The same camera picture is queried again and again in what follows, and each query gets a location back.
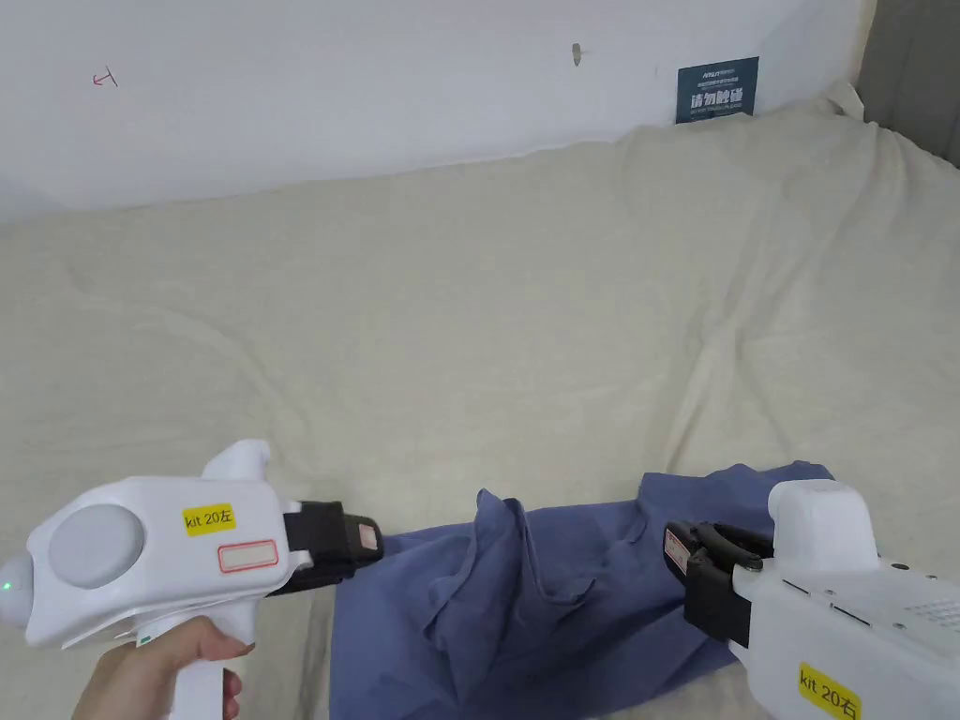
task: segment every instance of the mattress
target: mattress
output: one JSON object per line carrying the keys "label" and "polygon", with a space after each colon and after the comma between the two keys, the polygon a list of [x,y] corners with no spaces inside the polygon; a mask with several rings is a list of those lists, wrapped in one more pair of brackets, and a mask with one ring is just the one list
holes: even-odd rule
{"label": "mattress", "polygon": [[[397,532],[796,458],[960,579],[960,172],[824,100],[755,119],[0,236],[0,554],[92,486],[270,477]],[[326,716],[333,593],[274,598],[247,717]],[[5,711],[98,649],[0,629]],[[736,667],[622,717],[760,718]]]}

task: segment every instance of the device body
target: device body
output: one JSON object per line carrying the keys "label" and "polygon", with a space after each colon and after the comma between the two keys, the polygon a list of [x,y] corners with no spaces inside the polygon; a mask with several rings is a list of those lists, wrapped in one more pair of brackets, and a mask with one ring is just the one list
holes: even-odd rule
{"label": "device body", "polygon": [[664,534],[685,616],[730,644],[757,701],[778,720],[960,717],[960,588],[880,558],[840,483],[782,483],[769,510],[765,548],[725,526]]}
{"label": "device body", "polygon": [[[28,644],[152,641],[206,615],[254,640],[258,602],[351,577],[382,536],[340,503],[288,502],[266,482],[263,441],[241,441],[201,477],[130,477],[85,492],[41,523],[0,569],[0,620]],[[223,715],[223,665],[177,678],[171,718]]]}

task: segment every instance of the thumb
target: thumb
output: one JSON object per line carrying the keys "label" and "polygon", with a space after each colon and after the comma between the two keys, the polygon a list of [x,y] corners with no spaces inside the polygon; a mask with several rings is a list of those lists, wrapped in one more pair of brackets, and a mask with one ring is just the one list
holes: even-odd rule
{"label": "thumb", "polygon": [[197,660],[239,658],[252,649],[252,645],[224,635],[209,617],[194,617],[139,648],[148,658],[170,670],[182,670]]}

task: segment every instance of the wrinkled fabric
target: wrinkled fabric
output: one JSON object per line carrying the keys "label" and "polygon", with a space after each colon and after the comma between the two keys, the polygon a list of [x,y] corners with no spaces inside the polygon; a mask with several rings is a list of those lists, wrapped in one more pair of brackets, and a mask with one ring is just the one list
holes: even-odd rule
{"label": "wrinkled fabric", "polygon": [[386,538],[385,559],[338,587],[331,716],[584,718],[722,667],[726,646],[684,621],[666,522],[772,533],[771,488],[821,477],[809,463],[648,473],[636,500],[531,513],[481,491],[471,524]]}

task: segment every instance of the yellow label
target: yellow label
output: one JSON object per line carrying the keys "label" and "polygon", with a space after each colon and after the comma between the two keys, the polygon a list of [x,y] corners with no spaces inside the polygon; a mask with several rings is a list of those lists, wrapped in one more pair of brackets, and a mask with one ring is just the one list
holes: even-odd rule
{"label": "yellow label", "polygon": [[237,518],[233,506],[225,502],[222,505],[207,505],[205,508],[189,508],[183,511],[183,524],[186,534],[191,538],[224,530],[236,530]]}
{"label": "yellow label", "polygon": [[805,662],[800,663],[800,694],[837,720],[862,720],[860,696]]}

